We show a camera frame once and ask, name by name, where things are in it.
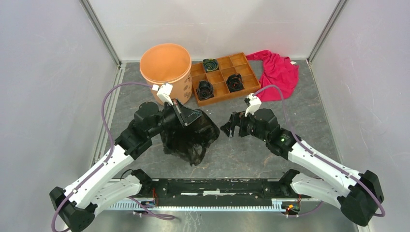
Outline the black trash bag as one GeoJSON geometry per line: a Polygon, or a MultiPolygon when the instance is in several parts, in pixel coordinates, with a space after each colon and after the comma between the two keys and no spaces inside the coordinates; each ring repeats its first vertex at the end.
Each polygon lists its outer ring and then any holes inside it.
{"type": "Polygon", "coordinates": [[[173,155],[188,162],[191,166],[199,165],[206,150],[215,142],[220,129],[203,111],[201,116],[187,127],[173,126],[160,133],[165,154],[173,155]]]}

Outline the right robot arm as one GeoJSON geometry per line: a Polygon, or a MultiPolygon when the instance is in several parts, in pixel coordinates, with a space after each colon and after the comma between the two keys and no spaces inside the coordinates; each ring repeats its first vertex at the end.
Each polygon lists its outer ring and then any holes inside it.
{"type": "Polygon", "coordinates": [[[233,137],[251,135],[265,142],[276,156],[298,164],[319,177],[314,180],[302,173],[280,182],[279,191],[285,197],[294,194],[317,198],[341,210],[351,222],[367,226],[373,217],[385,216],[382,209],[384,195],[379,177],[372,171],[363,173],[344,166],[314,149],[291,131],[282,128],[270,109],[254,114],[233,112],[221,130],[233,137]]]}

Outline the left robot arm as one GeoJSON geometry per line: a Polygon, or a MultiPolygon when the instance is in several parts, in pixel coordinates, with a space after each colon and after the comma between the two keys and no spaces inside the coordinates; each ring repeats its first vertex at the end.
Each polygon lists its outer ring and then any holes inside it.
{"type": "Polygon", "coordinates": [[[55,213],[51,228],[60,217],[73,232],[87,228],[95,217],[117,201],[138,194],[148,196],[152,184],[132,174],[109,188],[104,188],[115,174],[134,162],[152,146],[152,137],[172,129],[186,129],[203,115],[201,110],[190,109],[173,99],[160,110],[154,102],[141,104],[134,119],[115,140],[101,160],[85,174],[65,188],[55,187],[50,192],[55,213]]]}

